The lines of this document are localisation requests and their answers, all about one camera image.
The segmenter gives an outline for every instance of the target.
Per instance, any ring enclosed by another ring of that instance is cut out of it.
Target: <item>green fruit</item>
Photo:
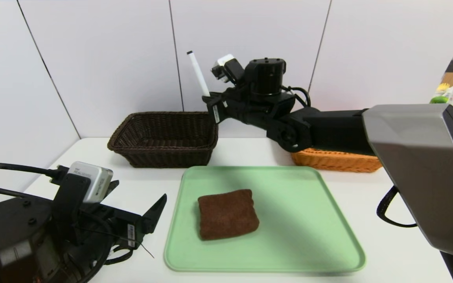
[[[431,99],[431,101],[429,103],[447,103],[447,102],[448,102],[447,97],[436,96],[436,97],[433,97],[433,99]]]

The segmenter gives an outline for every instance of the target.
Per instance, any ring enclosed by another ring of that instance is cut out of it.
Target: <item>barcode label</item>
[[[218,124],[219,123],[218,106],[217,105],[212,106],[212,111],[214,112],[214,120],[216,121],[216,124]]]
[[[129,240],[135,240],[135,227],[132,224],[127,224],[127,237]],[[135,248],[135,243],[133,241],[128,241],[128,244]]]

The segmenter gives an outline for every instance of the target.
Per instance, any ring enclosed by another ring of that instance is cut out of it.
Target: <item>wicker basket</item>
[[[188,168],[207,165],[217,141],[206,112],[143,112],[122,122],[108,149],[136,168]]]
[[[292,153],[291,158],[296,165],[322,170],[371,173],[382,167],[381,162],[375,156],[314,149]]]

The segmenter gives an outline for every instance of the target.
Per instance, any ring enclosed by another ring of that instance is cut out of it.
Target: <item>white table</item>
[[[235,281],[280,283],[451,283],[446,265],[418,228],[391,226],[376,216],[376,206],[392,186],[383,169],[375,173],[322,171],[333,197],[347,218],[366,253],[366,266],[347,276],[309,274],[226,274],[173,272],[164,263],[164,247],[171,224],[184,169],[135,169],[107,148],[107,138],[85,138],[74,144],[52,166],[70,166],[83,161],[110,168],[120,185],[103,204],[140,215],[164,193],[167,205],[153,234],[144,237],[143,249],[131,259],[104,266],[93,283],[182,282],[225,283]],[[293,165],[291,157],[266,138],[220,138],[209,165]],[[45,176],[38,178],[27,193],[53,199],[58,187]],[[397,197],[388,211],[392,219],[413,223],[408,209]]]

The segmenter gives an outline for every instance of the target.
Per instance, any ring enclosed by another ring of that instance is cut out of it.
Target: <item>green tray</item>
[[[253,191],[259,228],[244,236],[203,241],[197,199]],[[320,174],[309,167],[187,169],[165,247],[178,272],[355,272],[365,253]]]

